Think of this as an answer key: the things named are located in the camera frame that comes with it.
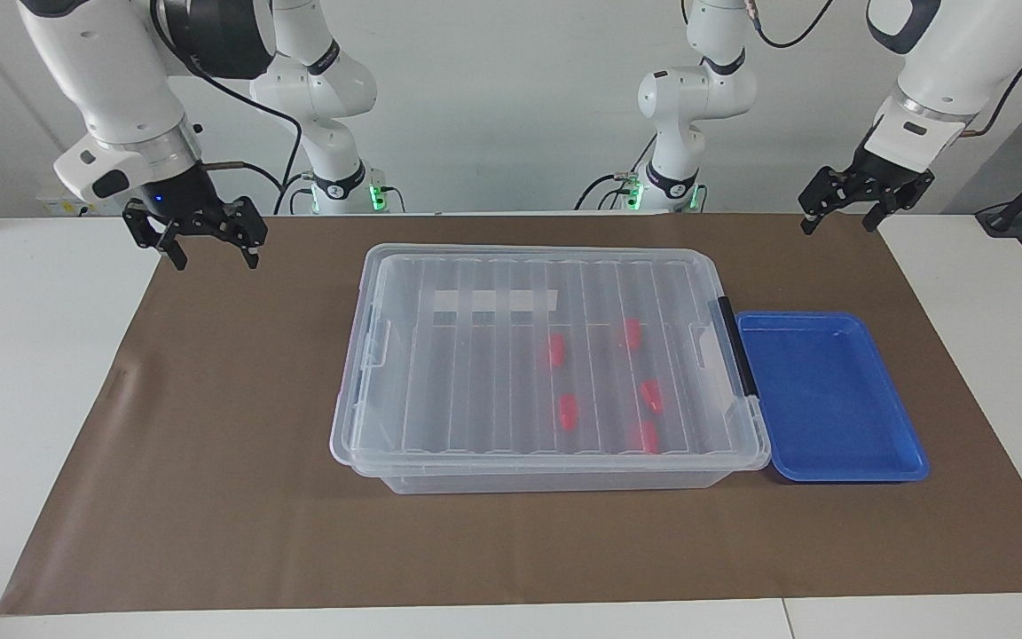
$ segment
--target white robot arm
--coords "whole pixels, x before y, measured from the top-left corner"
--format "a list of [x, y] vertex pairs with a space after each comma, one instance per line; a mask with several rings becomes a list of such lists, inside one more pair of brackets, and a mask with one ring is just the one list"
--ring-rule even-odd
[[385, 211], [384, 177], [361, 158], [353, 134], [335, 120], [373, 108], [373, 74], [341, 51], [318, 0], [275, 0], [273, 17], [281, 56], [251, 81], [251, 96], [299, 121], [313, 167], [315, 211]]
[[[135, 195], [125, 222], [135, 241], [184, 268], [178, 235], [212, 235], [259, 265], [267, 226], [249, 198], [225, 203], [199, 158], [183, 105], [167, 83], [153, 24], [217, 78], [256, 78], [273, 58], [266, 0], [17, 0], [26, 30], [89, 134], [54, 163], [85, 201]], [[150, 224], [154, 219], [162, 230]]]
[[704, 151], [704, 134], [694, 123], [734, 118], [755, 102], [755, 73], [743, 48], [749, 33], [743, 0], [693, 2], [687, 36], [701, 64], [650, 73], [638, 92], [642, 113], [656, 126], [656, 147], [638, 167], [633, 208], [681, 211], [689, 204]]
[[934, 158], [1022, 64], [1022, 0], [870, 0], [867, 21], [904, 69], [848, 169], [823, 167], [799, 195], [806, 234], [852, 202], [877, 202], [869, 231], [916, 206]]

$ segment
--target table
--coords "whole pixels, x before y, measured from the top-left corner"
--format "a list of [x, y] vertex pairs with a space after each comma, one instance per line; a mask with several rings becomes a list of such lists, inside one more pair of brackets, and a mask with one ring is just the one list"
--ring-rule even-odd
[[[897, 216], [891, 247], [1022, 475], [1022, 247]], [[0, 219], [0, 595], [108, 371], [154, 254], [119, 219]], [[1022, 636], [1022, 595], [224, 610], [0, 619], [0, 636]]]

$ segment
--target blue plastic tray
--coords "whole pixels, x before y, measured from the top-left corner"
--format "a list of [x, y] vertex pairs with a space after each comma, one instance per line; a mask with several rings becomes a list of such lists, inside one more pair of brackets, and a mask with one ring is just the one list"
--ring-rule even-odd
[[905, 482], [929, 473], [913, 424], [861, 319], [741, 313], [772, 462], [798, 482]]

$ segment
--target green led light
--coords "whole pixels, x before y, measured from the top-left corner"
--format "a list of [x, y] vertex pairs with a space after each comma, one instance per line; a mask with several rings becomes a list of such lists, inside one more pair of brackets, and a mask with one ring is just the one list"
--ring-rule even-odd
[[634, 185], [633, 189], [629, 191], [629, 202], [625, 203], [628, 203], [631, 211], [637, 211], [642, 208], [642, 194], [644, 192], [645, 185], [642, 185], [641, 182], [638, 182], [637, 185]]
[[385, 211], [385, 198], [381, 195], [380, 186], [369, 185], [369, 197], [373, 198], [374, 211]]

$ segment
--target plastic storage box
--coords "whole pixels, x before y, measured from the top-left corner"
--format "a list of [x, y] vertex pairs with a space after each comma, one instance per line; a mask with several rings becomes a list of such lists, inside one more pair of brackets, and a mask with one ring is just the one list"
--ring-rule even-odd
[[401, 494], [706, 488], [762, 468], [722, 296], [690, 250], [378, 245], [333, 457]]

